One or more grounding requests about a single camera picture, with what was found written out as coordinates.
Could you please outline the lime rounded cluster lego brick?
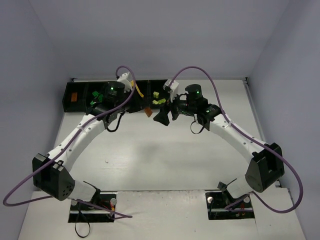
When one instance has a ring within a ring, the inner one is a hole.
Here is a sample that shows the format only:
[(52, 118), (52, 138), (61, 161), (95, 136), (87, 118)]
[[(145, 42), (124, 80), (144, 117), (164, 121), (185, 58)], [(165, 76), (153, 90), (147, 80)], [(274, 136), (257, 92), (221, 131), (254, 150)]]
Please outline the lime rounded cluster lego brick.
[(164, 104), (167, 100), (165, 98), (162, 98), (162, 99), (158, 99), (158, 100), (153, 100), (152, 101), (152, 104), (153, 105), (161, 105), (161, 104)]

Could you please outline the brown lego plate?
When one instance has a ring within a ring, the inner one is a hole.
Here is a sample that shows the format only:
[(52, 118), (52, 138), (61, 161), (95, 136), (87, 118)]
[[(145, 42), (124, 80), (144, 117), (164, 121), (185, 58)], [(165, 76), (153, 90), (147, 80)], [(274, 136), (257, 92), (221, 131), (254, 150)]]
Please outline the brown lego plate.
[(144, 109), (145, 114), (147, 115), (148, 118), (150, 118), (153, 114), (153, 111), (150, 107), (145, 107)]

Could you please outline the yellow small lego brick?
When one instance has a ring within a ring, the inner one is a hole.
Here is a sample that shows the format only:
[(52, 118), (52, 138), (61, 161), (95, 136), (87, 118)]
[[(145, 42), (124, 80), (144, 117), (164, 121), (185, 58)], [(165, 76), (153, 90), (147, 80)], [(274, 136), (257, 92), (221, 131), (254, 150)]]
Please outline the yellow small lego brick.
[(140, 95), (141, 98), (144, 98), (144, 94), (140, 91), (139, 87), (136, 85), (135, 86), (136, 91), (138, 92), (138, 94)]

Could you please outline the green small lego brick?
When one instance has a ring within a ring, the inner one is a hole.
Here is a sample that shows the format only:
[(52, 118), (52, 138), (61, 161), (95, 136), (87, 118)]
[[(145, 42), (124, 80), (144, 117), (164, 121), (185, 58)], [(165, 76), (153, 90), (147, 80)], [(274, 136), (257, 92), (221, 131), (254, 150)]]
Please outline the green small lego brick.
[(97, 97), (97, 96), (99, 95), (99, 93), (98, 93), (97, 91), (94, 91), (94, 92), (92, 93), (92, 95), (93, 95), (94, 97)]

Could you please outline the orange lego brick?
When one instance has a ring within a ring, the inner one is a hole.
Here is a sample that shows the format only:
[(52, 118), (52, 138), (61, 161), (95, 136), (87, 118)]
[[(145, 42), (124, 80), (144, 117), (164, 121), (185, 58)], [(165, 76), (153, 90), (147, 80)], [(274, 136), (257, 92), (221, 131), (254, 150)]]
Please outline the orange lego brick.
[(71, 97), (70, 97), (70, 102), (71, 103), (76, 103), (78, 100), (78, 93), (77, 92), (72, 92)]

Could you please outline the green lego piece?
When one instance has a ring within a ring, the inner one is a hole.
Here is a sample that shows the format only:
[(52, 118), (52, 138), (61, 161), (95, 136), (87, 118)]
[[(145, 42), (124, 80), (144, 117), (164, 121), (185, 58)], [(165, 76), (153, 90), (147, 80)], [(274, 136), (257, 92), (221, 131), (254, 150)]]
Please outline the green lego piece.
[(103, 98), (104, 96), (102, 94), (100, 94), (98, 97), (97, 97), (97, 101), (98, 102), (102, 102), (103, 101)]

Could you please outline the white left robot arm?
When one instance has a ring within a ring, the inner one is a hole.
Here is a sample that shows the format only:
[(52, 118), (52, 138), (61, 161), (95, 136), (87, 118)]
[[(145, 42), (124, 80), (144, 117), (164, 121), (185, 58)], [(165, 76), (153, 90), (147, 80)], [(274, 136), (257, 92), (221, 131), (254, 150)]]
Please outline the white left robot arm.
[(33, 185), (51, 197), (93, 202), (99, 190), (90, 183), (75, 180), (71, 170), (90, 143), (117, 118), (118, 113), (137, 112), (141, 108), (134, 99), (136, 83), (117, 80), (107, 83), (102, 98), (86, 110), (76, 128), (46, 155), (37, 154), (32, 160)]

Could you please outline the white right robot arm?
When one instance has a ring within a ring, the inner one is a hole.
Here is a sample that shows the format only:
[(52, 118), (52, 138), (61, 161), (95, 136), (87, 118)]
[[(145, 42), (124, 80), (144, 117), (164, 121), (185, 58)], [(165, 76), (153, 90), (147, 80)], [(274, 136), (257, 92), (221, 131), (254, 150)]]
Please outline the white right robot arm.
[[(240, 134), (240, 128), (227, 121), (219, 106), (211, 104), (203, 97), (199, 84), (191, 84), (185, 88), (185, 100), (180, 99), (178, 83), (166, 82), (164, 91), (170, 94), (166, 103), (160, 108), (154, 121), (168, 126), (179, 115), (190, 116), (202, 129), (220, 136), (237, 150), (248, 164), (245, 174), (235, 178), (230, 183), (220, 182), (218, 188), (233, 199), (238, 199), (252, 191), (262, 193), (285, 173), (284, 163), (280, 160), (282, 149), (276, 143), (267, 143), (249, 136), (247, 132)], [(272, 154), (266, 147), (275, 151)]]

